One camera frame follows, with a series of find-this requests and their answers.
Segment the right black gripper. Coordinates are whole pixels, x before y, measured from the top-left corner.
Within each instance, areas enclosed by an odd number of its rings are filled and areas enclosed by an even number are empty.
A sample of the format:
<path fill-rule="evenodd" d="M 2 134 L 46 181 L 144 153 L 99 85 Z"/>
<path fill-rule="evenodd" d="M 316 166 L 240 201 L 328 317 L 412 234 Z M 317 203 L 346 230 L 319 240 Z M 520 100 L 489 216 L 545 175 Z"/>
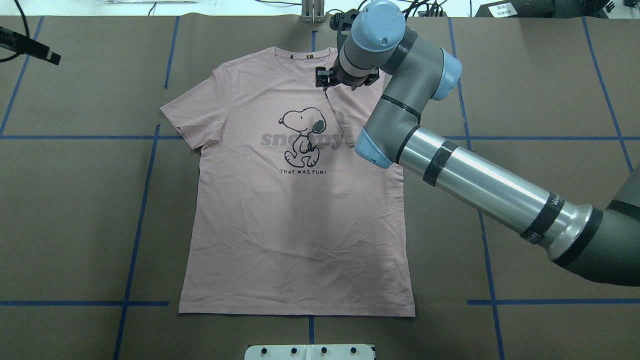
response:
<path fill-rule="evenodd" d="M 346 85 L 354 91 L 361 86 L 371 86 L 380 79 L 380 69 L 373 68 L 365 76 L 354 76 L 345 71 L 340 66 L 325 68 L 316 66 L 315 87 L 326 91 L 330 87 Z"/>

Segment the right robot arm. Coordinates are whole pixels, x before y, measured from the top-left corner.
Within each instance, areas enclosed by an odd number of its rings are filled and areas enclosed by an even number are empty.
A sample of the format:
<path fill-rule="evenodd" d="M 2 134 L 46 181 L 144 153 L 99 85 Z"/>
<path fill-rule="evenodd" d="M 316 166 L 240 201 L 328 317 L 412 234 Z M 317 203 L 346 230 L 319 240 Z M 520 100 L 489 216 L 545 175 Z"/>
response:
<path fill-rule="evenodd" d="M 605 209 L 575 205 L 421 125 L 428 101 L 457 86 L 462 64 L 407 26 L 402 10 L 373 0 L 334 14 L 338 57 L 315 85 L 352 90 L 391 76 L 354 150 L 382 169 L 398 164 L 540 246 L 557 266 L 595 283 L 640 284 L 639 170 Z"/>

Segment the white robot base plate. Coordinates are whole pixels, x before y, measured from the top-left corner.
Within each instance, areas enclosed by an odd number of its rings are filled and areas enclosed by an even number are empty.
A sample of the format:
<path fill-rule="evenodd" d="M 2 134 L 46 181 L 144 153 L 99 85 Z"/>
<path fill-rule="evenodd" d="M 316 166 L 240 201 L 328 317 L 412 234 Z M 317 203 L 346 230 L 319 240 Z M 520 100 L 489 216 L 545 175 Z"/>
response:
<path fill-rule="evenodd" d="M 376 360 L 374 345 L 355 344 L 265 344 L 251 345 L 245 360 Z"/>

